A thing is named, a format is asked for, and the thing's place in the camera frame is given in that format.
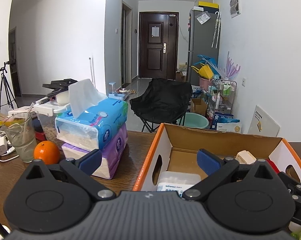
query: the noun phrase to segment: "black folding chair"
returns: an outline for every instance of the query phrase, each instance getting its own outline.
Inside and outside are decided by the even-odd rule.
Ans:
[[[191,84],[188,82],[164,78],[152,79],[143,95],[130,100],[131,109],[144,124],[142,132],[146,127],[152,133],[159,127],[154,128],[154,124],[162,122],[176,124],[178,119],[180,125],[182,117],[184,125],[192,92]]]

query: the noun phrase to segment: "white tissue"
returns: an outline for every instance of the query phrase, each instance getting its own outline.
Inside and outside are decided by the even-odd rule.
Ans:
[[[78,81],[68,87],[71,110],[74,118],[78,118],[81,113],[91,106],[96,106],[107,96],[98,92],[90,79]]]

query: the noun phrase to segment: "power adapter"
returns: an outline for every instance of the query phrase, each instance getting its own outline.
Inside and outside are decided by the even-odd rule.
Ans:
[[[5,136],[0,137],[0,156],[7,152],[7,141]]]

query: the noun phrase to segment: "blue gripper pad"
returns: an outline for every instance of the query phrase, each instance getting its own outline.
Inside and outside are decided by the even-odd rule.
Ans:
[[[92,150],[75,162],[75,165],[87,175],[92,175],[102,163],[102,152]]]
[[[224,165],[224,161],[205,149],[197,152],[198,166],[209,176]]]

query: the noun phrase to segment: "black tripod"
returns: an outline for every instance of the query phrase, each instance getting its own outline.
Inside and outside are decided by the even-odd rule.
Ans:
[[[1,74],[1,76],[2,76],[2,80],[1,80],[1,92],[0,92],[0,111],[1,111],[1,106],[6,106],[6,105],[8,105],[12,109],[14,109],[13,102],[15,101],[15,103],[16,103],[16,100],[14,98],[12,90],[9,87],[9,83],[8,83],[7,78],[5,76],[5,73],[4,73],[4,71],[7,73],[7,70],[5,68],[6,64],[9,65],[10,62],[9,61],[8,62],[4,62],[4,67],[0,68],[0,71],[2,72],[2,74]],[[1,105],[3,84],[4,84],[5,93],[6,93],[7,104]]]

